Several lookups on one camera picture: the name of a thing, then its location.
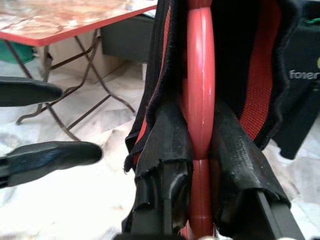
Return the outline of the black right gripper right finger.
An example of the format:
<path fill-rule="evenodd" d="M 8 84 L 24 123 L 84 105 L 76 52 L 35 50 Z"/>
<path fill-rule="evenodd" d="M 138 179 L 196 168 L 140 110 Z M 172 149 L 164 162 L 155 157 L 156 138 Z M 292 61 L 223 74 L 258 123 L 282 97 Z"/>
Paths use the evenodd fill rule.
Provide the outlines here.
<path fill-rule="evenodd" d="M 220 99 L 210 146 L 214 221 L 232 240 L 306 240 L 268 160 Z"/>

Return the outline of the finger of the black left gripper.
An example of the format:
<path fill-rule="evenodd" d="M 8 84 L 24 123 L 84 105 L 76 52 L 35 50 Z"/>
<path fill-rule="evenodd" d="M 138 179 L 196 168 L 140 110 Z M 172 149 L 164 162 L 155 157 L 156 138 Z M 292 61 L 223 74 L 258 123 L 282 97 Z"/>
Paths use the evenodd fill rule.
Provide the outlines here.
<path fill-rule="evenodd" d="M 57 170 L 91 165 L 102 156 L 100 146 L 84 141 L 50 141 L 20 146 L 0 157 L 0 187 L 14 187 Z"/>
<path fill-rule="evenodd" d="M 58 86 L 27 77 L 0 76 L 0 107 L 24 107 L 59 99 Z"/>

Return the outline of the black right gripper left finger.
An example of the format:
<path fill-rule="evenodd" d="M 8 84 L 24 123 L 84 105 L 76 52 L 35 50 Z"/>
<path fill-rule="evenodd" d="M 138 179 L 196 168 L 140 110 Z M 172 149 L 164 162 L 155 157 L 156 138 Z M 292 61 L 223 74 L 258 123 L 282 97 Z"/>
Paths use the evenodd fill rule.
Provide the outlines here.
<path fill-rule="evenodd" d="M 163 104 L 135 168 L 135 199 L 122 221 L 134 240 L 174 238 L 186 225 L 193 177 L 193 151 L 179 105 Z"/>

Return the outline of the red plastic hanger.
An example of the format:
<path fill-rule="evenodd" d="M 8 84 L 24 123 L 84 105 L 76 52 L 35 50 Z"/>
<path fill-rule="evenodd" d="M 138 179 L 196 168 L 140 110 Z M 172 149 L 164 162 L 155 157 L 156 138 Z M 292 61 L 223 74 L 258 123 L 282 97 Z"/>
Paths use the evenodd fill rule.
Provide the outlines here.
<path fill-rule="evenodd" d="M 187 0 L 187 77 L 183 84 L 183 109 L 193 149 L 189 217 L 181 231 L 187 240 L 214 235 L 209 168 L 216 84 L 212 1 Z"/>

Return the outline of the marble top folding table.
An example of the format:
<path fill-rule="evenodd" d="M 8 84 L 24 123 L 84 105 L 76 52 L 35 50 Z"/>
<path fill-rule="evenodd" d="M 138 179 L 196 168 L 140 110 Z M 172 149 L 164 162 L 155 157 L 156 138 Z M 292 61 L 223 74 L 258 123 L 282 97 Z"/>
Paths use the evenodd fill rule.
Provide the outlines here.
<path fill-rule="evenodd" d="M 36 117 L 49 111 L 61 130 L 72 140 L 78 141 L 70 130 L 102 105 L 109 98 L 124 104 L 133 114 L 134 108 L 118 97 L 103 82 L 93 60 L 101 37 L 98 30 L 110 24 L 143 14 L 157 7 L 158 0 L 0 0 L 0 40 L 3 40 L 25 76 L 31 74 L 19 58 L 11 43 L 32 47 L 43 47 L 42 82 L 48 82 L 50 71 L 85 56 L 87 67 L 79 85 L 67 88 L 61 101 L 80 89 L 86 82 L 89 71 L 93 71 L 107 95 L 70 126 L 65 126 L 53 109 L 52 103 L 40 103 L 35 112 L 22 115 L 15 122 L 21 125 L 23 120 Z M 82 52 L 60 63 L 52 64 L 49 46 L 74 37 Z"/>

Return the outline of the brown cardboard box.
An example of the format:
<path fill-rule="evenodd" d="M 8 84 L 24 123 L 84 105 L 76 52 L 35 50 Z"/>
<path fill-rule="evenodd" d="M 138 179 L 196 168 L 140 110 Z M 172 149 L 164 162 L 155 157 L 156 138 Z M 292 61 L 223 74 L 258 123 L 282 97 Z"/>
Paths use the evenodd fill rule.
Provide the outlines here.
<path fill-rule="evenodd" d="M 52 64 L 58 64 L 82 52 L 74 37 L 64 39 L 49 46 L 49 53 L 53 58 Z M 118 57 L 104 55 L 99 45 L 93 63 L 101 77 L 105 77 L 124 63 Z M 88 60 L 82 56 L 50 72 L 49 81 L 71 87 L 79 84 L 83 78 Z"/>

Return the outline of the black printed t-shirt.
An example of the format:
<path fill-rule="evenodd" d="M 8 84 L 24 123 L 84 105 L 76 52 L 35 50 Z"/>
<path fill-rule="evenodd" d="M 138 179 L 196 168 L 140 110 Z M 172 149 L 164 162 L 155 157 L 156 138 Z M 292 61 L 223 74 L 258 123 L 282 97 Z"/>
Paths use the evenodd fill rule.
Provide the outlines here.
<path fill-rule="evenodd" d="M 284 53 L 289 89 L 283 122 L 273 137 L 280 155 L 293 160 L 320 113 L 320 16 L 304 17 Z"/>

